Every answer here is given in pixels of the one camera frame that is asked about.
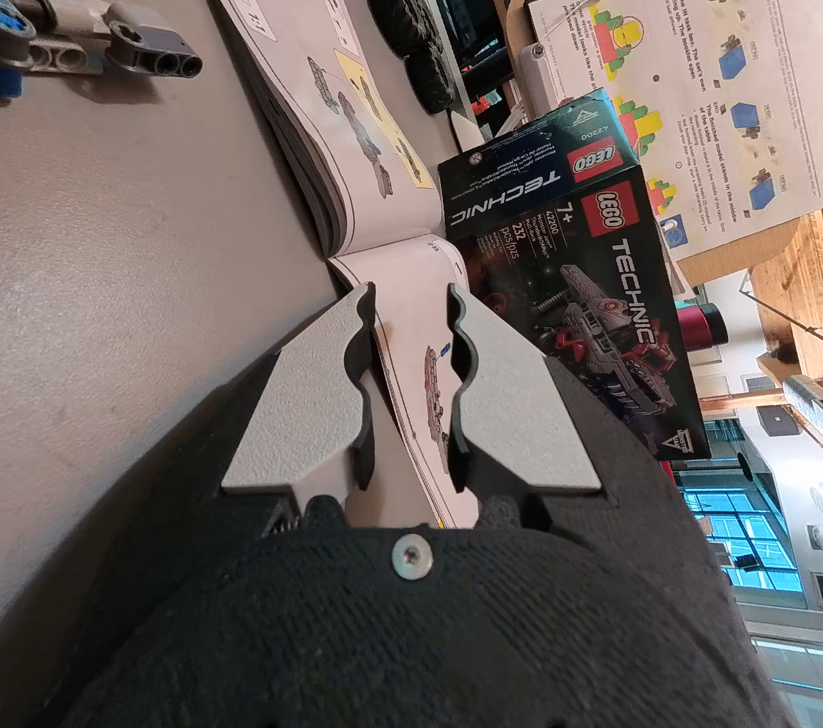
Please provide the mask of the dark toy set box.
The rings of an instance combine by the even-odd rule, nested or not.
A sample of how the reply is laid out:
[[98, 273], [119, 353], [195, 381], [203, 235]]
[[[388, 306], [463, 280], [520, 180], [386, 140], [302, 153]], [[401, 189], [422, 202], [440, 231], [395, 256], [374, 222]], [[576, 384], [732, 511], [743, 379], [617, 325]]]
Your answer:
[[711, 450], [639, 158], [603, 89], [438, 167], [469, 291], [657, 460]]

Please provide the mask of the dark shelf rack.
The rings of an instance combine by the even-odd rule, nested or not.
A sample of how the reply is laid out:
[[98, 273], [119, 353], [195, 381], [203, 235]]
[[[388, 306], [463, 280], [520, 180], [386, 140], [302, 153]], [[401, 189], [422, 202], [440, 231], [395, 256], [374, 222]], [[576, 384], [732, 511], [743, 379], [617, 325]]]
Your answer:
[[496, 0], [436, 0], [463, 85], [471, 102], [500, 88], [507, 109], [491, 108], [478, 115], [479, 125], [495, 126], [514, 105], [509, 97], [513, 69], [505, 46]]

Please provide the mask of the white plastic piece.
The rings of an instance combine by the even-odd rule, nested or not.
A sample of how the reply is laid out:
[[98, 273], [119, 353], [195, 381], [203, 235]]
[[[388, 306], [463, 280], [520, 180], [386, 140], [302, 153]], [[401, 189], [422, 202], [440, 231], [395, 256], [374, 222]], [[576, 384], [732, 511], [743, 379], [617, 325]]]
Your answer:
[[447, 116], [458, 153], [474, 151], [486, 143], [481, 129], [474, 121], [451, 108], [447, 110]]

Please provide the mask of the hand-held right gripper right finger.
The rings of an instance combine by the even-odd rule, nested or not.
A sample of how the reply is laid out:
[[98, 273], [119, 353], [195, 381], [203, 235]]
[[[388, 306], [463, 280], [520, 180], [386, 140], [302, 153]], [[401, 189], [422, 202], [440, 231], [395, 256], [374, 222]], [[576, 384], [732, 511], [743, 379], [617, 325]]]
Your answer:
[[447, 464], [458, 493], [481, 510], [496, 499], [520, 524], [550, 524], [545, 498], [588, 496], [602, 482], [549, 359], [461, 286], [447, 289], [452, 398]]

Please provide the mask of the silver foil duct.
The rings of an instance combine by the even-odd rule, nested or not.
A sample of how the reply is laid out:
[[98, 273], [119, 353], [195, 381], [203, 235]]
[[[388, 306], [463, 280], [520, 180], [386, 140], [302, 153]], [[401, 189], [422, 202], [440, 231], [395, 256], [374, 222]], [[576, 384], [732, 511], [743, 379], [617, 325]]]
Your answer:
[[787, 404], [822, 438], [822, 384], [802, 374], [786, 378], [783, 384]]

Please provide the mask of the red tumbler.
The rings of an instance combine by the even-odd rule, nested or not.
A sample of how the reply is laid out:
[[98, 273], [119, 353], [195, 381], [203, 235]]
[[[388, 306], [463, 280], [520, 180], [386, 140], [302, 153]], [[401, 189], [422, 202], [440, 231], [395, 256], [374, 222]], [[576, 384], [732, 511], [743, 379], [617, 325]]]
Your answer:
[[687, 352], [705, 351], [729, 342], [727, 326], [713, 303], [696, 303], [676, 310]]

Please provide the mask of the instruction booklet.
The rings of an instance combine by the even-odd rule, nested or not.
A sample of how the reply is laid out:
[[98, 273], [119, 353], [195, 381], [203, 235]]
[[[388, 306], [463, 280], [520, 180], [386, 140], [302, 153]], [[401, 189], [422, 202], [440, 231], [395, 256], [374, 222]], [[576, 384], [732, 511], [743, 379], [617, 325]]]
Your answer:
[[436, 235], [443, 206], [426, 161], [380, 97], [343, 0], [217, 1], [324, 258], [349, 287], [376, 287], [378, 358], [437, 522], [471, 527], [478, 500], [448, 474], [459, 382], [447, 294], [468, 289], [468, 273]]

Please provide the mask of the grey brick assembly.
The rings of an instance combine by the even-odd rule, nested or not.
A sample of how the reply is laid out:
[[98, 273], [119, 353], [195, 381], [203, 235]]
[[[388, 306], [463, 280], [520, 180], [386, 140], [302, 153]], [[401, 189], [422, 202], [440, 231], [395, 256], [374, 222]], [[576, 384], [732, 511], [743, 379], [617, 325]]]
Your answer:
[[101, 0], [1, 0], [1, 96], [22, 96], [26, 75], [126, 72], [192, 79], [202, 60], [160, 14]]

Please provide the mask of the grey desk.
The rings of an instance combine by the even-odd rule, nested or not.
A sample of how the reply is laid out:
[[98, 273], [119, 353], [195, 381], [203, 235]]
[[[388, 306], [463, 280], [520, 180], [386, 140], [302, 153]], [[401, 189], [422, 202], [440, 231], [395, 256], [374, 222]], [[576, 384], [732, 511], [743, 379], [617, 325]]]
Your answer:
[[2, 104], [2, 617], [112, 486], [333, 298], [210, 0], [123, 0], [194, 80], [33, 76]]

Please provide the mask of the white plastic mount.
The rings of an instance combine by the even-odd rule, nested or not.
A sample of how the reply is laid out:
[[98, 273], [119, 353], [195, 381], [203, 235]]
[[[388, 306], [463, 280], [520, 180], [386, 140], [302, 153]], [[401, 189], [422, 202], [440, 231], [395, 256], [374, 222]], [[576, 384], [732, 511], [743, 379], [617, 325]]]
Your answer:
[[562, 92], [555, 87], [544, 44], [525, 46], [519, 54], [519, 63], [522, 87], [529, 96], [533, 118], [549, 114], [573, 100], [572, 97], [561, 96]]

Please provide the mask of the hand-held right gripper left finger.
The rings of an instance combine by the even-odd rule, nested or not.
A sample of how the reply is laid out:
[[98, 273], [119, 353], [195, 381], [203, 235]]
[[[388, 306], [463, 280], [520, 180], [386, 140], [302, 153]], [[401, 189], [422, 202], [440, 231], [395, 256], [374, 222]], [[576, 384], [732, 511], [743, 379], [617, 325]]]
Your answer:
[[221, 480], [227, 494], [277, 494], [300, 514], [314, 497], [344, 503], [375, 472], [362, 378], [372, 360], [376, 287], [353, 291], [280, 349]]

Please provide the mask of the black square box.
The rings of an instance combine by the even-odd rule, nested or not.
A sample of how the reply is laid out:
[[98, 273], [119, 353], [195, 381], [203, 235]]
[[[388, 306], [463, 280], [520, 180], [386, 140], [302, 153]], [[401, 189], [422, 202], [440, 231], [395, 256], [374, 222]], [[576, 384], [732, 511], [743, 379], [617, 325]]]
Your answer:
[[759, 406], [756, 412], [768, 437], [797, 436], [802, 432], [791, 411], [782, 405]]

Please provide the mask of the large paned window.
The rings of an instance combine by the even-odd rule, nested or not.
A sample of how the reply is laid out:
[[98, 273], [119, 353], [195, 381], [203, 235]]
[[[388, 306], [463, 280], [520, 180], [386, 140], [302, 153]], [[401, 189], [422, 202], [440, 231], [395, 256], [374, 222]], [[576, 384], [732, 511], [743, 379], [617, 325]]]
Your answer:
[[742, 470], [698, 469], [676, 476], [696, 519], [707, 518], [707, 539], [721, 545], [727, 576], [738, 602], [783, 610], [817, 609], [804, 586], [788, 533], [774, 497]]

